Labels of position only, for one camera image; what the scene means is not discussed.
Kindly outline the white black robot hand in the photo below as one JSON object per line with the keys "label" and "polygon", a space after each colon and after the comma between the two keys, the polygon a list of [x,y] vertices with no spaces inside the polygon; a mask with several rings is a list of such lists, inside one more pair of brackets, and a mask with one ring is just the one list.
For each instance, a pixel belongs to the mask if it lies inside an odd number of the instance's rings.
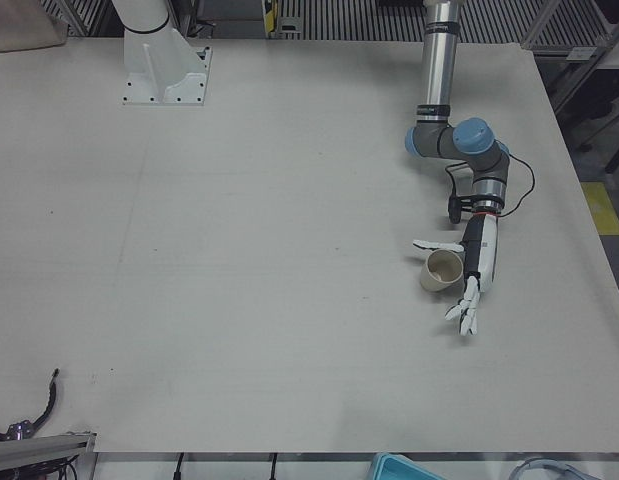
{"label": "white black robot hand", "polygon": [[463,297],[445,314],[457,321],[461,336],[477,333],[477,311],[481,296],[494,281],[498,244],[498,217],[491,213],[474,214],[459,243],[430,242],[415,239],[413,246],[424,251],[451,251],[463,255]]}

